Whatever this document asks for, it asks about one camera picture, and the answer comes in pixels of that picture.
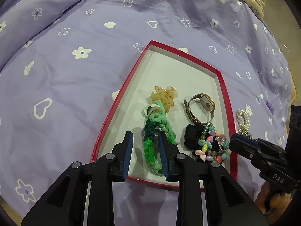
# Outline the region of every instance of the pillow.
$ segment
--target pillow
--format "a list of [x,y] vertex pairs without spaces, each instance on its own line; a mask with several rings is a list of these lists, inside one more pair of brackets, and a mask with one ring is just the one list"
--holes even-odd
[[80,0],[21,0],[0,17],[0,71],[15,52]]

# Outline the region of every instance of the pastel bead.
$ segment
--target pastel bead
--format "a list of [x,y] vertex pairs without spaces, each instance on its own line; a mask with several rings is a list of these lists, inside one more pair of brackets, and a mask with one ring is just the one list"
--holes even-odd
[[206,141],[212,143],[212,142],[213,142],[213,137],[212,137],[212,136],[209,136],[208,138],[206,138]]
[[206,141],[205,141],[204,139],[200,139],[200,140],[198,141],[198,144],[199,144],[200,146],[203,146],[205,143],[206,143]]
[[231,155],[231,153],[232,153],[232,151],[231,151],[230,149],[227,149],[227,150],[226,150],[226,154],[227,154],[227,155]]
[[224,153],[222,154],[221,158],[223,161],[226,161],[228,159],[228,155]]
[[208,145],[207,145],[207,144],[204,144],[204,146],[202,147],[202,151],[203,151],[203,152],[206,152],[207,149],[208,149]]
[[197,150],[195,151],[195,154],[196,154],[196,155],[204,155],[205,153],[202,152],[201,150],[197,149]]
[[222,163],[222,158],[220,155],[218,155],[215,159],[217,162]]
[[202,161],[206,160],[206,155],[200,155],[200,158],[202,159]]
[[212,156],[207,156],[207,157],[206,157],[206,160],[207,160],[207,161],[213,161],[214,159],[213,159]]

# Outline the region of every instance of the purple flower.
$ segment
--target purple flower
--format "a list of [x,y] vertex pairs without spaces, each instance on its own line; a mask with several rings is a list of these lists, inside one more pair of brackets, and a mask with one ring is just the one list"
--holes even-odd
[[266,100],[266,101],[265,101],[265,104],[267,105],[267,107],[268,107],[268,109],[270,110],[270,112],[272,113],[272,115],[274,115],[274,110],[275,110],[275,109],[273,108],[271,102],[270,102],[269,100]]

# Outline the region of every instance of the watch face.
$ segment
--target watch face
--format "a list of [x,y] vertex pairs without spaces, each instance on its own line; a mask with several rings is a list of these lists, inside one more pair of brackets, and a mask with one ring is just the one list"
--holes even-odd
[[208,112],[212,112],[215,109],[215,103],[206,93],[200,97],[200,103]]

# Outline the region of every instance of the beaded bracelet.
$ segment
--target beaded bracelet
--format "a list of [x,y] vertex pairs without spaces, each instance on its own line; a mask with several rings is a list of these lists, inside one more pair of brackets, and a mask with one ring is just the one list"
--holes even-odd
[[251,134],[249,134],[248,129],[250,128],[250,120],[248,114],[244,109],[239,109],[236,112],[236,120],[239,125],[238,133],[242,136],[245,136],[249,139],[252,138]]

